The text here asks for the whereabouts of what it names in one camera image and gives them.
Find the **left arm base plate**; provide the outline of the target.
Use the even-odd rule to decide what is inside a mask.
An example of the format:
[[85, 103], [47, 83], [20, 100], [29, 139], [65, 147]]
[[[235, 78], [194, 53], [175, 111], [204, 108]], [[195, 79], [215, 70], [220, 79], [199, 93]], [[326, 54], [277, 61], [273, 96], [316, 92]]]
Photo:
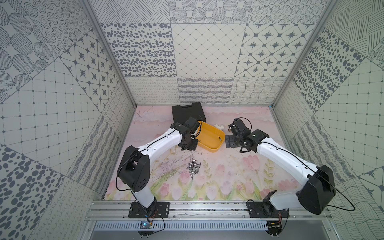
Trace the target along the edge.
[[170, 202], [154, 201], [148, 208], [142, 206], [139, 202], [133, 202], [130, 206], [129, 218], [163, 218], [169, 217]]

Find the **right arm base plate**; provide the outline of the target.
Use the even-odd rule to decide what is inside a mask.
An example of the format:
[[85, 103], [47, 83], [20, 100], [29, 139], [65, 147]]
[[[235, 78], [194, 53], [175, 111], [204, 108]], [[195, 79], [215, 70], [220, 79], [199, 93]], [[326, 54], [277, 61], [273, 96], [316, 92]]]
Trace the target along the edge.
[[246, 202], [246, 207], [250, 218], [284, 219], [290, 217], [288, 210], [277, 210], [272, 206], [272, 204], [267, 202], [255, 202], [253, 200], [248, 200]]

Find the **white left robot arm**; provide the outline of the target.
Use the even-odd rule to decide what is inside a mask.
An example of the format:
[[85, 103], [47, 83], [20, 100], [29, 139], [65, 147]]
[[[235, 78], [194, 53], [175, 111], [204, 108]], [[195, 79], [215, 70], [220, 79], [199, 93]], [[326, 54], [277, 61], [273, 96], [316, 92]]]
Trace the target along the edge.
[[116, 180], [128, 186], [146, 216], [157, 210], [156, 197], [147, 186], [151, 175], [151, 164], [171, 148], [195, 151], [198, 145], [202, 123], [190, 117], [184, 124], [173, 123], [170, 128], [153, 141], [140, 147], [126, 148], [117, 170]]

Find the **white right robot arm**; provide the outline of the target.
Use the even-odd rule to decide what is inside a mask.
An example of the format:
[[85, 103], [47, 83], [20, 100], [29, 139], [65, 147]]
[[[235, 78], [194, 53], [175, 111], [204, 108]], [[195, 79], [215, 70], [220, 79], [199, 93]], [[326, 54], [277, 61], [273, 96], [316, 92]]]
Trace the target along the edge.
[[273, 210], [303, 208], [320, 215], [336, 195], [334, 174], [331, 168], [318, 167], [279, 145], [261, 130], [251, 131], [240, 119], [229, 124], [231, 135], [226, 136], [227, 148], [239, 148], [240, 153], [258, 153], [289, 173], [299, 184], [296, 190], [271, 191], [263, 199], [264, 209]]

